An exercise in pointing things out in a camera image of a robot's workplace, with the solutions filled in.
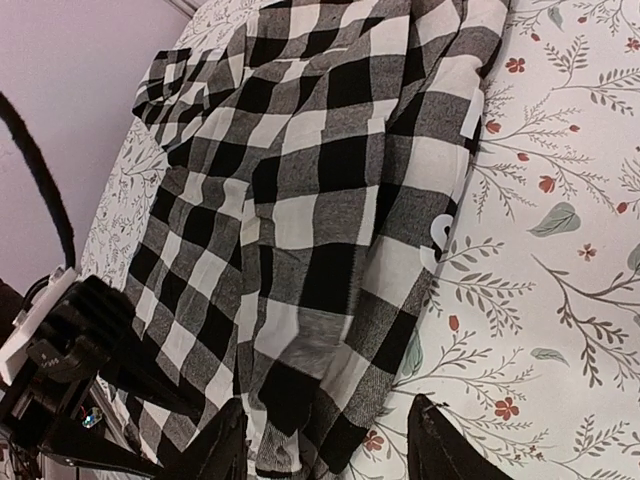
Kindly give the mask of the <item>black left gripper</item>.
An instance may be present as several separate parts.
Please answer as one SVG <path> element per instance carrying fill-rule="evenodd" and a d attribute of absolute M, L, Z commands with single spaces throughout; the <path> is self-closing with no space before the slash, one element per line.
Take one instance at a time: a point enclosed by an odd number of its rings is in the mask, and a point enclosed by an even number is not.
<path fill-rule="evenodd" d="M 1 400 L 1 434 L 27 463 L 43 455 L 95 470 L 156 469 L 78 419 L 97 378 L 165 410 L 199 417 L 199 405 L 164 373 L 133 330 L 134 317 L 129 298 L 96 276 L 75 281 L 45 317 Z"/>

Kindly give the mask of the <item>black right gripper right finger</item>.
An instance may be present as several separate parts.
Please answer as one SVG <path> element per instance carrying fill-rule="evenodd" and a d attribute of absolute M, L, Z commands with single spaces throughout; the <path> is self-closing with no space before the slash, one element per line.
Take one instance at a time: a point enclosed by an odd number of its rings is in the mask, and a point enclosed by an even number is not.
<path fill-rule="evenodd" d="M 511 480 L 480 455 L 441 413 L 446 403 L 414 397 L 407 417 L 407 463 L 411 480 Z"/>

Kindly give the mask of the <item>black white checkered shirt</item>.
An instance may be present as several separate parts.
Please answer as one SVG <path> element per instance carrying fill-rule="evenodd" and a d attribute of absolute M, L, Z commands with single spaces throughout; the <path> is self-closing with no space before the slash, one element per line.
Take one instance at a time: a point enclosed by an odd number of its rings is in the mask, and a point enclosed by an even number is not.
<path fill-rule="evenodd" d="M 280 1 L 162 51 L 134 115 L 169 163 L 134 329 L 261 479 L 336 479 L 391 389 L 464 189 L 504 1 Z"/>

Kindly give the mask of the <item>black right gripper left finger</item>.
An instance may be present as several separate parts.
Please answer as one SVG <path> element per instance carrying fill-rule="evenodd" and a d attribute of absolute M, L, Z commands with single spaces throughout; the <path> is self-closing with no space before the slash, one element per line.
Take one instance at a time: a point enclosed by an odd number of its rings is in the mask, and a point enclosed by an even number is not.
<path fill-rule="evenodd" d="M 239 399 L 227 401 L 183 452 L 175 479 L 247 479 L 247 417 Z"/>

